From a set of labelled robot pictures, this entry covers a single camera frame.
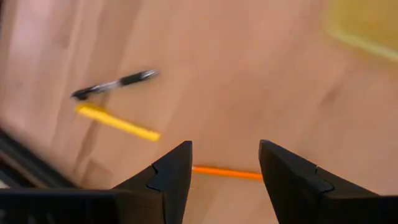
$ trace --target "yellow pencil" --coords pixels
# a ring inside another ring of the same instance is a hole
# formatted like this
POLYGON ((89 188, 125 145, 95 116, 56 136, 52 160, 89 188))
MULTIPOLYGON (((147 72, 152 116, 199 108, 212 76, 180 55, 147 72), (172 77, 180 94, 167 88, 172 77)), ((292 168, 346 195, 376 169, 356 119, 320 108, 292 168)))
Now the yellow pencil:
POLYGON ((99 121, 100 123, 109 125, 111 127, 123 130, 131 134, 138 135, 139 137, 142 137, 144 139, 158 141, 160 138, 160 133, 139 127, 128 121, 115 118, 114 116, 107 114, 105 110, 102 110, 93 105, 89 105, 86 103, 80 104, 76 107, 76 112, 96 121, 99 121))

